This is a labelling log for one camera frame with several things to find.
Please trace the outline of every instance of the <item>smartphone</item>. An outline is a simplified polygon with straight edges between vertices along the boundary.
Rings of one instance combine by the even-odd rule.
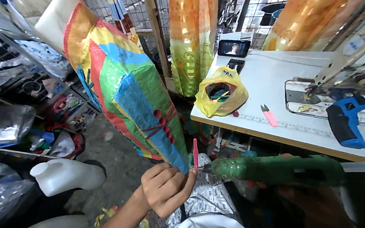
[[[245,65],[244,60],[231,59],[229,60],[226,66],[229,67],[230,69],[236,69],[237,73],[240,74],[244,65]]]
[[[250,41],[220,40],[218,55],[245,58],[249,52],[250,44]]]

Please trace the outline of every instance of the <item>yellow plastic bag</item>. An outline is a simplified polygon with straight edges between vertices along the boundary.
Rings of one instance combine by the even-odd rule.
[[[206,87],[208,85],[223,82],[233,85],[230,87],[236,88],[224,102],[211,100],[206,93]],[[206,78],[200,83],[199,92],[195,95],[195,97],[197,100],[194,104],[207,117],[211,117],[214,115],[226,116],[227,114],[235,111],[239,106],[246,102],[247,98],[249,98],[249,94],[247,93],[245,86],[240,81],[240,76],[237,74],[237,71],[223,66],[216,70],[210,78]]]

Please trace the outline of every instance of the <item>green plastic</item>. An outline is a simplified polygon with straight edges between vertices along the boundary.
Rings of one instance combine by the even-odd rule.
[[[344,180],[342,165],[325,155],[219,158],[211,163],[211,172],[225,180],[300,187],[339,186]]]

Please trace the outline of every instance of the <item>concrete floor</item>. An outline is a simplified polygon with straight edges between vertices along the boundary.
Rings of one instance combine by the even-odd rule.
[[[101,136],[112,131],[109,141]],[[113,205],[123,206],[134,190],[140,186],[140,178],[153,164],[140,157],[133,145],[103,115],[97,117],[84,133],[86,149],[77,157],[78,161],[97,160],[106,168],[107,180],[100,188],[78,190],[69,199],[65,209],[69,213],[82,211],[88,217],[89,225],[102,213],[101,208]]]

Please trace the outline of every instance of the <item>pink thread snips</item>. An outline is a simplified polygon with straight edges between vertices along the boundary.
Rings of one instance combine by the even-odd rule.
[[[263,114],[267,118],[270,125],[273,127],[278,126],[277,120],[274,117],[274,114],[272,113],[272,111],[270,111],[266,105],[264,105],[264,107],[262,105],[260,105],[260,107],[261,107],[261,111],[263,111]]]

